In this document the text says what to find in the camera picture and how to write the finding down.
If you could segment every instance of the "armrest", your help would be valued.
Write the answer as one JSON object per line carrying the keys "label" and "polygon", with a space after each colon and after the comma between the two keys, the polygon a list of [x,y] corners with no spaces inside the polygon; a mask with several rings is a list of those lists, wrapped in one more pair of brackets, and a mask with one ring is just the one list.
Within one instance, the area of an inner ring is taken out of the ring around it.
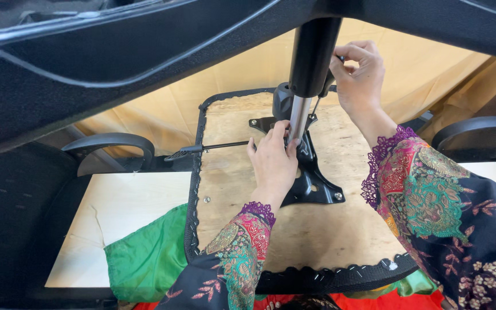
{"label": "armrest", "polygon": [[496,129],[496,116],[474,117],[472,119],[452,123],[435,134],[431,146],[441,152],[445,142],[449,139],[463,132],[480,129]]}
{"label": "armrest", "polygon": [[78,163],[89,155],[92,151],[108,146],[135,146],[143,150],[143,164],[141,170],[150,167],[154,157],[154,145],[148,139],[132,133],[100,133],[78,139],[62,148],[63,151],[74,157]]}

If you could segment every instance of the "person's left hand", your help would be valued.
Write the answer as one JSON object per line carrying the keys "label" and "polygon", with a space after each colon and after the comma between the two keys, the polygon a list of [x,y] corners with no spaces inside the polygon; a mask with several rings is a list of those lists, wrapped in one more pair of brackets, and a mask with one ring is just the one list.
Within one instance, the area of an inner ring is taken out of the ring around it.
{"label": "person's left hand", "polygon": [[251,199],[264,205],[270,204],[273,212],[278,210],[292,187],[298,169],[296,147],[299,141],[291,141],[286,151],[284,149],[283,138],[288,134],[286,128],[289,125],[288,120],[276,122],[275,127],[260,140],[257,151],[253,149],[253,138],[246,147],[257,182]]}

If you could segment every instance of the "chrome cylinder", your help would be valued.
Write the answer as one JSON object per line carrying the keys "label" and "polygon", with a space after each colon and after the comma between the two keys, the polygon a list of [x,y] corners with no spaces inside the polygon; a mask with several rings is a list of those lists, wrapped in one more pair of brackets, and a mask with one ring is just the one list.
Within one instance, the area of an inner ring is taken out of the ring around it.
{"label": "chrome cylinder", "polygon": [[307,114],[309,113],[309,106],[311,105],[311,98],[302,98],[294,96],[292,103],[292,114],[290,115],[290,131],[288,132],[287,142],[294,139],[300,139],[304,134],[305,123],[307,122]]}

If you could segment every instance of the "mesh backrest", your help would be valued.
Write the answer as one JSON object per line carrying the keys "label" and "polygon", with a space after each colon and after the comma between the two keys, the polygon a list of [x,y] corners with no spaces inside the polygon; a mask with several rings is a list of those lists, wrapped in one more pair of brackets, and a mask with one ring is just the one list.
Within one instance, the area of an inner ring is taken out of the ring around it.
{"label": "mesh backrest", "polygon": [[0,297],[22,293],[36,229],[76,172],[69,155],[37,142],[0,154]]}

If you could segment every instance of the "black mesh fabric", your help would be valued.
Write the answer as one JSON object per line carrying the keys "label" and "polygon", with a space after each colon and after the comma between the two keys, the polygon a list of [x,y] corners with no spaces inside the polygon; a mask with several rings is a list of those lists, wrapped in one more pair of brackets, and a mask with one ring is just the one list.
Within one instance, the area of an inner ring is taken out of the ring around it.
{"label": "black mesh fabric", "polygon": [[[196,144],[202,144],[204,128],[206,126],[206,109],[208,109],[212,102],[262,92],[273,93],[274,90],[275,88],[242,90],[239,92],[217,94],[206,99],[199,107],[200,115],[198,118]],[[330,91],[335,92],[336,86],[331,86]],[[201,153],[195,153],[193,157],[191,188],[189,190],[189,210],[187,212],[185,226],[185,256],[187,257],[187,261],[191,261],[200,253],[200,249],[198,249],[198,238],[196,237],[196,228],[198,225],[196,206],[198,203],[201,156]],[[374,290],[405,278],[417,269],[418,265],[406,253],[396,255],[393,262],[389,259],[382,259],[374,266],[351,265],[348,268],[336,268],[335,270],[314,270],[310,267],[303,267],[298,270],[294,267],[288,267],[283,272],[263,271],[256,287],[256,293],[325,294]]]}
{"label": "black mesh fabric", "polygon": [[37,229],[77,168],[69,155],[37,142],[0,154],[0,297],[23,293]]}

